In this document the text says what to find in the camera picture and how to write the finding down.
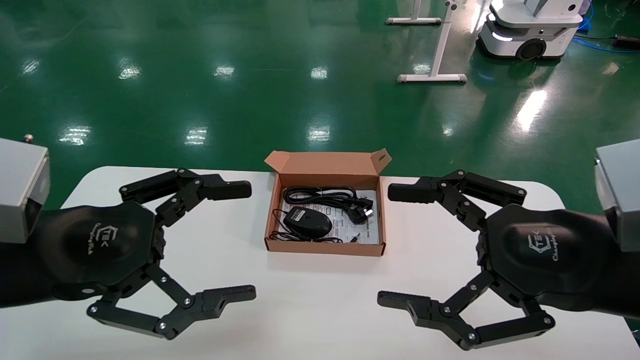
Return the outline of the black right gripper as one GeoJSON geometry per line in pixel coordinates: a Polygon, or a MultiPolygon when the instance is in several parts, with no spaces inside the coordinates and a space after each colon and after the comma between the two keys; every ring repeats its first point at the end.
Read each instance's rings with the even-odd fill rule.
{"type": "Polygon", "coordinates": [[[605,271],[618,255],[608,221],[602,215],[566,209],[527,209],[521,207],[526,194],[521,187],[464,170],[419,177],[414,184],[389,184],[390,201],[439,203],[469,230],[483,231],[484,266],[490,272],[480,272],[444,302],[379,291],[378,305],[409,312],[414,325],[441,331],[464,351],[550,331],[555,319],[540,305],[593,312],[605,271]],[[504,208],[486,219],[486,212],[471,198],[504,208]],[[462,312],[488,289],[524,315],[478,327],[464,321],[462,312]]]}

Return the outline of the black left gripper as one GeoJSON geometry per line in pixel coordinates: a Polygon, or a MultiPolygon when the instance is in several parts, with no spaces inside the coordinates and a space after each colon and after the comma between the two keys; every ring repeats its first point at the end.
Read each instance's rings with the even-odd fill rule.
{"type": "Polygon", "coordinates": [[[35,254],[55,299],[103,296],[87,308],[87,316],[106,326],[173,340],[195,322],[218,319],[226,305],[257,297],[254,285],[189,294],[157,265],[166,245],[160,226],[174,225],[206,199],[249,198],[249,181],[226,181],[220,174],[178,168],[126,184],[119,191],[124,201],[119,205],[82,205],[46,210],[39,216],[35,254]],[[155,214],[142,206],[167,196],[155,214]],[[174,301],[168,314],[157,317],[117,307],[122,297],[132,296],[149,281],[174,301]]]}

